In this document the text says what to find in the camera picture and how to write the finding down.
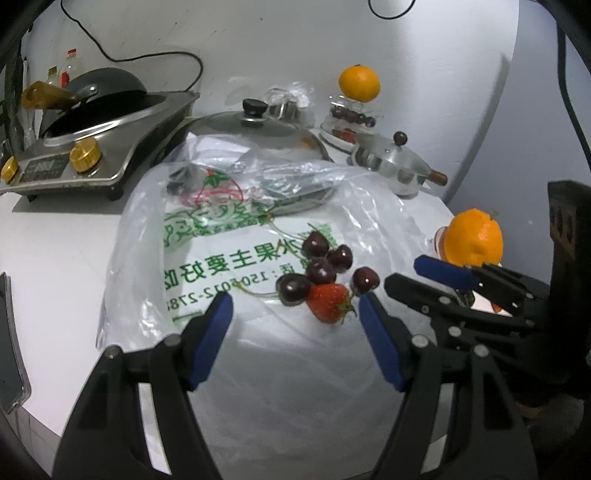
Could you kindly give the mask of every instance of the small saucepan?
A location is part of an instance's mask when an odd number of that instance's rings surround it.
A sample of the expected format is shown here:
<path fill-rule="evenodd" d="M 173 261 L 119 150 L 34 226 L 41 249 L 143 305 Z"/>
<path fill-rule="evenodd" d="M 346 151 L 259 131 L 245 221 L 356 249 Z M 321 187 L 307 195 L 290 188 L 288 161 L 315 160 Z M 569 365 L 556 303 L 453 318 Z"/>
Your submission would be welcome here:
<path fill-rule="evenodd" d="M 394 141 L 369 134 L 357 134 L 356 140 L 349 164 L 376 171 L 386 177 L 391 190 L 399 197 L 414 197 L 425 180 L 442 187 L 447 185 L 447 175 L 433 170 L 405 146 L 408 137 L 403 132 L 396 132 Z"/>

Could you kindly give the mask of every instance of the black cable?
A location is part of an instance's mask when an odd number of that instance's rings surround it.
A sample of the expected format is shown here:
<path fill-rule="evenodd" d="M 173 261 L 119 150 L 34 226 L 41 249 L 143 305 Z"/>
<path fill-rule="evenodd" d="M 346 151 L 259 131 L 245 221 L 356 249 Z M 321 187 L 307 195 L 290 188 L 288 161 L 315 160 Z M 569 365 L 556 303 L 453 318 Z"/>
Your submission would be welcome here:
<path fill-rule="evenodd" d="M 369 7 L 369 9 L 371 10 L 371 13 L 373 13 L 373 14 L 374 14 L 376 17 L 378 17 L 378 18 L 381 18 L 382 20 L 396 20 L 397 18 L 401 18 L 401 17 L 403 17 L 404 15 L 406 15 L 408 12 L 410 12 L 410 11 L 413 9 L 413 7 L 414 7 L 414 3 L 415 3 L 416 1 L 417 1 L 417 0 L 412 0 L 412 1 L 410 2 L 410 5 L 408 6 L 408 8 L 407 8 L 407 9 L 406 9 L 404 12 L 402 12 L 401 14 L 398 14 L 398 15 L 394 15 L 393 17 L 385 17 L 385 16 L 383 16 L 383 15 L 380 15 L 379 13 L 377 13 L 377 12 L 374 10 L 374 6 L 371 4 L 371 0 L 368 0 L 368 7 Z"/>
<path fill-rule="evenodd" d="M 558 39 L 558 86 L 560 88 L 560 95 L 562 96 L 564 107 L 569 115 L 570 122 L 573 124 L 574 131 L 577 134 L 577 138 L 579 139 L 579 143 L 581 144 L 583 153 L 587 159 L 587 164 L 591 170 L 591 148 L 589 147 L 589 142 L 587 141 L 587 137 L 585 137 L 583 128 L 579 123 L 577 114 L 574 112 L 573 104 L 570 101 L 569 91 L 566 88 L 566 34 L 558 24 L 556 24 L 556 29 Z"/>
<path fill-rule="evenodd" d="M 92 36 L 92 34 L 85 28 L 84 25 L 82 25 L 80 20 L 78 20 L 77 18 L 74 18 L 66 11 L 66 9 L 64 7 L 64 0 L 60 0 L 60 7 L 61 7 L 61 11 L 64 12 L 64 15 L 66 17 L 68 17 L 70 20 L 72 20 L 74 23 L 78 24 L 78 26 L 88 36 L 88 38 L 91 39 L 95 43 L 95 45 L 100 50 L 100 52 L 103 54 L 103 56 L 107 60 L 112 61 L 113 63 L 126 63 L 129 61 L 148 59 L 151 57 L 162 57 L 165 55 L 183 55 L 186 57 L 191 57 L 193 60 L 196 60 L 197 63 L 199 64 L 199 75 L 197 75 L 197 78 L 195 78 L 193 83 L 185 89 L 185 92 L 188 92 L 191 88 L 193 88 L 195 86 L 195 84 L 199 81 L 199 79 L 203 76 L 203 60 L 201 60 L 201 58 L 199 58 L 197 55 L 195 55 L 194 53 L 191 53 L 189 51 L 183 51 L 183 50 L 161 51 L 158 53 L 147 53 L 145 55 L 139 55 L 137 57 L 131 57 L 129 59 L 114 59 L 113 57 L 111 57 L 111 55 L 109 55 L 107 52 L 105 52 L 105 49 L 101 46 L 99 41 Z"/>

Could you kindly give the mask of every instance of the wok handle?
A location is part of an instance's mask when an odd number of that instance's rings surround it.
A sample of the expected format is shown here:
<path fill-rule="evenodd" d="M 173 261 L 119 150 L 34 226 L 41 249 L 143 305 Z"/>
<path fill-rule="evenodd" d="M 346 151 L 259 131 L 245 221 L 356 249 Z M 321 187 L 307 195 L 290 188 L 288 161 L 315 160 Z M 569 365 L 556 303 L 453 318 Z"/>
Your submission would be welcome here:
<path fill-rule="evenodd" d="M 440 187 L 447 185 L 447 175 L 437 170 L 432 170 L 427 177 L 427 180 L 432 181 L 435 185 L 439 185 Z"/>
<path fill-rule="evenodd" d="M 73 93 L 45 82 L 33 83 L 21 97 L 21 105 L 26 110 L 68 110 L 77 103 Z"/>

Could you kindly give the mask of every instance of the blue gripper pad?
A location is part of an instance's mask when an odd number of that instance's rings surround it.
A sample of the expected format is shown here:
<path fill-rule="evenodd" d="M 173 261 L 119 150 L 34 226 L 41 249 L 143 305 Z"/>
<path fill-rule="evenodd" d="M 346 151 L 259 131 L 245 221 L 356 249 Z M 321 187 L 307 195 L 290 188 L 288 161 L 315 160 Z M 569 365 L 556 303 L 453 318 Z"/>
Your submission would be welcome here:
<path fill-rule="evenodd" d="M 232 297 L 228 293 L 219 293 L 204 315 L 191 320 L 191 322 L 195 322 L 194 325 L 198 329 L 204 329 L 204 331 L 196 333 L 196 336 L 201 340 L 194 342 L 196 347 L 191 352 L 189 385 L 192 390 L 195 390 L 201 382 L 205 382 L 209 377 L 233 315 Z"/>
<path fill-rule="evenodd" d="M 472 291 L 478 288 L 479 280 L 469 270 L 427 255 L 416 258 L 414 271 L 417 275 L 447 285 L 454 290 Z"/>
<path fill-rule="evenodd" d="M 402 321 L 386 313 L 382 304 L 373 294 L 362 295 L 359 299 L 359 320 L 384 379 L 396 390 L 404 391 L 407 385 L 407 379 L 401 371 L 401 360 L 404 359 L 384 322 L 391 323 L 390 327 L 395 327 L 394 331 L 392 329 L 390 331 L 396 336 L 398 336 L 396 331 L 399 332 L 398 341 L 403 342 L 402 344 L 407 343 L 408 348 L 410 348 L 411 339 L 409 331 Z"/>

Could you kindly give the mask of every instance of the plastic bag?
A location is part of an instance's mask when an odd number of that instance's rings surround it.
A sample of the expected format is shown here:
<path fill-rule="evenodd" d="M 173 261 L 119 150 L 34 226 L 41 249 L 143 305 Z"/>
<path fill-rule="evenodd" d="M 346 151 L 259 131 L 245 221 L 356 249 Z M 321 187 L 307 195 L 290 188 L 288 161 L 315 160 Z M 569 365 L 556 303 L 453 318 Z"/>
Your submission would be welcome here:
<path fill-rule="evenodd" d="M 206 308 L 215 290 L 230 290 L 235 317 L 209 379 L 190 394 L 222 476 L 364 473 L 384 448 L 403 395 L 384 381 L 359 321 L 350 315 L 342 325 L 325 325 L 305 304 L 284 307 L 233 286 L 269 292 L 283 271 L 302 271 L 289 247 L 299 245 L 308 224 L 333 245 L 351 247 L 354 264 L 339 276 L 343 284 L 362 265 L 382 279 L 414 276 L 413 260 L 428 250 L 427 240 L 378 174 L 249 148 L 229 138 L 188 138 L 140 181 L 119 224 L 98 345 L 153 346 L 182 330 L 183 312 Z M 228 216 L 236 206 L 242 226 Z M 166 227 L 189 214 L 199 227 L 186 220 L 174 232 Z M 183 280 L 173 281 L 172 270 Z M 381 288 L 376 294 L 412 333 L 433 338 L 426 317 Z M 144 418 L 148 443 L 157 444 L 153 414 Z"/>
<path fill-rule="evenodd" d="M 267 90 L 262 100 L 269 104 L 268 114 L 304 128 L 314 127 L 314 87 L 303 82 L 293 82 L 280 88 Z"/>

